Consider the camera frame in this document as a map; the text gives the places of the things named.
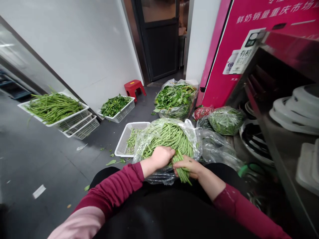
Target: pink sign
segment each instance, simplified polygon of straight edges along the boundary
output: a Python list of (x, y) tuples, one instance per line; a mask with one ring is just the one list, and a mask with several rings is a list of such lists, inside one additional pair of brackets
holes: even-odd
[(242, 73), (254, 53), (253, 45), (262, 29), (319, 40), (318, 26), (319, 1), (234, 0), (202, 104), (224, 106), (241, 77), (237, 72)]

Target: red plastic stool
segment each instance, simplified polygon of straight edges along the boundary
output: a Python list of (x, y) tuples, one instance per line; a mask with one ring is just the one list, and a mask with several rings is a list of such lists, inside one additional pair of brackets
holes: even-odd
[(139, 80), (132, 80), (129, 83), (126, 83), (124, 85), (124, 87), (125, 87), (127, 96), (135, 97), (134, 102), (137, 102), (137, 98), (136, 98), (136, 95), (135, 95), (135, 90), (137, 90), (137, 92), (139, 94), (141, 93), (141, 90), (142, 90), (143, 94), (146, 96), (144, 87), (143, 87), (141, 81), (139, 81)]

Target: doorway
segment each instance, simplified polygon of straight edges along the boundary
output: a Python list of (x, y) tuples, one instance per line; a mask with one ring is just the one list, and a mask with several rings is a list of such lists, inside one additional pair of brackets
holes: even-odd
[(125, 1), (137, 53), (141, 50), (138, 56), (145, 84), (182, 79), (189, 0), (131, 0), (130, 4), (131, 8)]

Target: white plastic basket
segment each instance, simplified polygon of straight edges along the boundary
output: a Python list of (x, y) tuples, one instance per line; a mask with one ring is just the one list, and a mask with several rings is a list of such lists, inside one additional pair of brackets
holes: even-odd
[(78, 123), (76, 123), (75, 125), (73, 125), (72, 127), (68, 128), (67, 130), (65, 130), (63, 132), (71, 135), (71, 134), (77, 132), (79, 129), (81, 129), (83, 126), (85, 126), (87, 123), (89, 123), (91, 121), (91, 119), (92, 119), (92, 113), (90, 113), (87, 117), (80, 120)]
[(150, 122), (133, 122), (126, 124), (123, 133), (121, 135), (120, 141), (118, 142), (114, 154), (119, 157), (133, 157), (132, 154), (127, 154), (129, 148), (127, 147), (127, 140), (131, 136), (133, 129), (145, 129)]
[(74, 137), (76, 139), (83, 140), (86, 136), (88, 136), (93, 130), (95, 130), (100, 124), (96, 119), (97, 116), (94, 116), (88, 123), (82, 126), (73, 134), (69, 134), (67, 132), (62, 132), (66, 137), (71, 138)]
[[(59, 92), (59, 94), (65, 95), (67, 97), (73, 98), (70, 95), (64, 93), (64, 92)], [(80, 120), (82, 120), (83, 118), (87, 117), (90, 113), (88, 111), (88, 109), (90, 108), (89, 106), (87, 106), (86, 104), (83, 104), (82, 102), (79, 101), (79, 105), (81, 105), (83, 107), (82, 110), (68, 116), (65, 117), (64, 119), (61, 119), (53, 124), (46, 124), (47, 122), (44, 121), (43, 119), (41, 119), (40, 117), (34, 115), (33, 113), (31, 113), (30, 111), (28, 111), (25, 107), (29, 106), (30, 101), (18, 104), (18, 107), (20, 107), (21, 109), (23, 109), (25, 112), (29, 113), (30, 115), (32, 115), (34, 118), (36, 118), (37, 120), (39, 120), (40, 122), (42, 122), (43, 124), (45, 124), (47, 127), (52, 127), (52, 126), (56, 126), (57, 128), (61, 129), (61, 130), (65, 130), (68, 129), (70, 127), (72, 127), (73, 125), (75, 125), (76, 123), (78, 123)]]
[(135, 107), (135, 103), (134, 103), (135, 98), (134, 97), (130, 97), (130, 98), (132, 98), (132, 100), (126, 106), (124, 106), (120, 112), (118, 112), (113, 117), (105, 116), (105, 119), (109, 121), (113, 121), (115, 123), (121, 122), (121, 120), (124, 119), (124, 117)]

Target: red sleeve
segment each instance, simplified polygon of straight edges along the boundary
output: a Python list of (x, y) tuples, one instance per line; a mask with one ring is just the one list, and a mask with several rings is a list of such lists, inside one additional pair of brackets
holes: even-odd
[(214, 205), (260, 238), (291, 239), (280, 226), (228, 184), (215, 198)]
[(102, 210), (107, 220), (112, 216), (113, 208), (119, 207), (129, 195), (140, 189), (143, 181), (141, 164), (129, 164), (90, 189), (74, 212), (83, 207), (94, 206)]

